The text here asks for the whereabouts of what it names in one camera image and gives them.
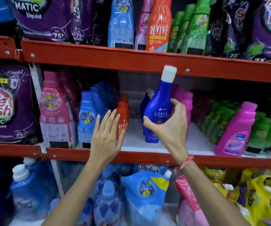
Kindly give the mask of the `pink softener pouch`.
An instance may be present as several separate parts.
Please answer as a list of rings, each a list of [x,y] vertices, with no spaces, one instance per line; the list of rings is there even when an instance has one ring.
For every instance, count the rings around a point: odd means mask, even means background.
[[[209,226],[185,176],[179,176],[174,185],[181,195],[175,217],[177,226]]]

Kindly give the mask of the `row of magenta bottles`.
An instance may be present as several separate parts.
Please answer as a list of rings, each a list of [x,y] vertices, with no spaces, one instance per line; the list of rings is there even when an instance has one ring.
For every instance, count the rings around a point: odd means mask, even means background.
[[[186,118],[187,118],[187,132],[186,138],[188,137],[188,131],[190,128],[191,111],[193,109],[193,93],[185,91],[179,84],[173,83],[171,90],[171,98],[181,102],[186,107]]]

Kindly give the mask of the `tall orange bottle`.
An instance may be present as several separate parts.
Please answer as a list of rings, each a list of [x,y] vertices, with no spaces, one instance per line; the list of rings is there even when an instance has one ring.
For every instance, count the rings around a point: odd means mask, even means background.
[[[154,0],[148,23],[146,51],[166,53],[172,24],[172,0]]]

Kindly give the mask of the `blue heart print bottle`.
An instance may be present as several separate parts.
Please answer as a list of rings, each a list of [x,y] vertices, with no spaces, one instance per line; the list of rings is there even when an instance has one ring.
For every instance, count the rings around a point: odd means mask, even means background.
[[[93,226],[93,199],[88,197],[85,206],[81,212],[81,216],[78,220],[77,226]]]
[[[106,181],[96,194],[93,204],[95,226],[119,226],[123,207],[123,194]]]

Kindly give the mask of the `person's left forearm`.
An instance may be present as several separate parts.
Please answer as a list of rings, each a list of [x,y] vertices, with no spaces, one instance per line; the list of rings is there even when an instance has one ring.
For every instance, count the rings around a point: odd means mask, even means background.
[[[88,195],[107,164],[102,159],[89,159],[71,188],[41,226],[76,226]]]

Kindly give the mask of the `dark blue bottle white cap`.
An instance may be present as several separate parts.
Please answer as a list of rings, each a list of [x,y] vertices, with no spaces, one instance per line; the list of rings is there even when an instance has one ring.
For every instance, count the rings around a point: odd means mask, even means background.
[[[164,66],[159,86],[145,108],[144,117],[149,118],[155,124],[165,123],[171,115],[170,95],[176,72],[176,67]]]

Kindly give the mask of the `light blue softener bottle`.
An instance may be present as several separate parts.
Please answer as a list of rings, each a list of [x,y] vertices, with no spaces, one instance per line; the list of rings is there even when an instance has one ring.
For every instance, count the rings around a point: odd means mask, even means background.
[[[108,25],[108,47],[133,49],[134,33],[132,0],[112,0]]]
[[[77,127],[78,144],[80,148],[91,147],[91,139],[97,115],[98,111],[94,103],[92,92],[83,91],[81,93],[81,105],[78,114],[79,122]]]

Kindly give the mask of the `large pink softener bottle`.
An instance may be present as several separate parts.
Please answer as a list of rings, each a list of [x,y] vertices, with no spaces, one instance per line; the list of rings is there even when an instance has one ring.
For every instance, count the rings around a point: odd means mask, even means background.
[[[74,113],[55,71],[44,71],[40,98],[40,128],[43,142],[50,148],[76,148]]]

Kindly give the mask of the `small orange bottle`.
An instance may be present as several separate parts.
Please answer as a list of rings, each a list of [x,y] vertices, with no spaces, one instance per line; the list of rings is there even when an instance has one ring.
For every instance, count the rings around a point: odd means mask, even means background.
[[[126,135],[129,123],[129,98],[126,93],[121,94],[121,98],[118,102],[117,114],[120,114],[116,135],[118,139],[122,131],[124,131]]]

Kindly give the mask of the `pink liquid detergent bottle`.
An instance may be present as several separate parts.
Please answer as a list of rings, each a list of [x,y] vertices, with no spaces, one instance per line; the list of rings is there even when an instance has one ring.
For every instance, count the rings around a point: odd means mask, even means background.
[[[255,122],[257,104],[243,102],[214,148],[216,156],[241,157]]]

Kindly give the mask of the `row of dark maroon bottles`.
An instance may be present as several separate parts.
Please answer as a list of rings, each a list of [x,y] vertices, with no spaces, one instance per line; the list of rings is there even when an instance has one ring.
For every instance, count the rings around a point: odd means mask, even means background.
[[[200,128],[213,101],[214,96],[209,91],[194,91],[191,121],[193,121],[198,128]]]

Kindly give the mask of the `large blue jug white cap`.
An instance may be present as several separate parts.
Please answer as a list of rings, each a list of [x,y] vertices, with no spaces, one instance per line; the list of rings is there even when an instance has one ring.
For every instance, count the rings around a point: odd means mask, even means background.
[[[33,222],[47,217],[50,204],[58,193],[57,183],[49,166],[40,159],[24,157],[23,163],[12,169],[15,217]]]

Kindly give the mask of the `person's right hand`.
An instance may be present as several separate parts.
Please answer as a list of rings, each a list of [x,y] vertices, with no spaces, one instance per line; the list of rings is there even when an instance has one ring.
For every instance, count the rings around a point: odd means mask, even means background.
[[[182,166],[184,161],[189,158],[189,154],[185,147],[187,119],[186,107],[176,99],[171,99],[174,106],[174,113],[166,121],[164,137],[158,137],[167,151],[172,155],[178,166]]]

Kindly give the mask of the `green softener bottle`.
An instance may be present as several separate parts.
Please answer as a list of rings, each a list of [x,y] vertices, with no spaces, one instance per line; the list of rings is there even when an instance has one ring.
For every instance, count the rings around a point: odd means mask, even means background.
[[[179,30],[177,34],[177,38],[175,41],[175,52],[181,53],[183,46],[185,44],[185,38],[187,34],[187,30],[192,19],[193,12],[195,10],[196,4],[188,4],[183,12],[183,18],[179,25]]]
[[[179,26],[183,19],[183,15],[184,11],[178,11],[172,21],[167,53],[174,53],[175,40],[178,34]]]
[[[211,5],[215,3],[216,0],[197,0],[181,49],[182,54],[204,54]]]

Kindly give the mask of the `blue yellow softener pouch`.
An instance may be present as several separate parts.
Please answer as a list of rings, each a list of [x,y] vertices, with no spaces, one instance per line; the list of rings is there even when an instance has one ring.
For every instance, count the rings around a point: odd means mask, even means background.
[[[164,175],[140,171],[121,177],[128,226],[157,226],[171,175],[170,170]]]

